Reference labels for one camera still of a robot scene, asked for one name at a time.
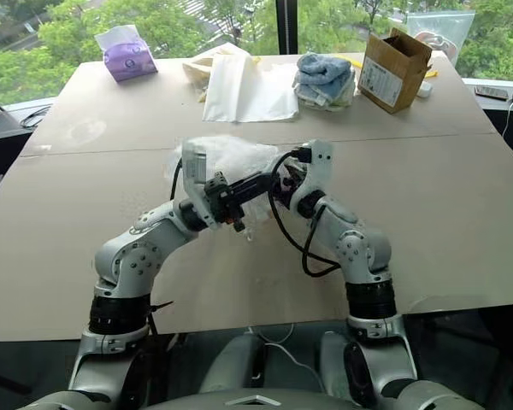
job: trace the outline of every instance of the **floor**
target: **floor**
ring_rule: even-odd
[[[434,330],[422,327],[419,337],[417,349],[422,376],[442,383],[482,406],[488,401],[488,409],[513,410],[509,393],[513,366],[506,360],[498,361],[498,351],[486,342],[489,335],[479,316],[468,311],[442,317],[434,323],[438,324]],[[451,328],[470,332],[471,339],[453,334],[456,332],[449,331]],[[289,329],[289,325],[276,325],[256,330],[270,339],[281,339]],[[197,392],[213,358],[232,337],[245,331],[234,329],[187,335],[169,356],[168,398]],[[298,361],[315,367],[316,348],[325,331],[345,333],[345,324],[340,321],[296,324],[292,336],[283,344]],[[29,396],[0,389],[0,409],[19,408],[50,392],[65,389],[76,350],[76,341],[0,343],[0,375],[28,384],[33,389]],[[502,376],[492,382],[498,369]],[[265,387],[319,389],[310,372],[293,365],[277,349],[269,352],[265,380]],[[494,397],[491,397],[491,382],[496,388]]]

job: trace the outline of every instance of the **purple tissue box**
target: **purple tissue box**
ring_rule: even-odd
[[[116,81],[157,73],[148,44],[143,39],[113,45],[104,51],[103,61]]]

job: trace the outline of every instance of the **printed label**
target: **printed label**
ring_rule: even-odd
[[[365,57],[361,73],[361,87],[390,107],[397,102],[403,81],[381,65]]]

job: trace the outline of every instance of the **tissue box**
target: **tissue box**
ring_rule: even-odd
[[[384,40],[371,35],[358,87],[385,111],[395,113],[412,104],[430,58],[427,45],[396,28]]]
[[[116,26],[95,36],[103,62],[116,81],[157,73],[148,44],[134,25]]]

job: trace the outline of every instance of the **blue towel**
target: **blue towel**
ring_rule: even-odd
[[[350,62],[341,58],[309,53],[300,57],[297,66],[297,96],[318,106],[333,103],[353,81]]]

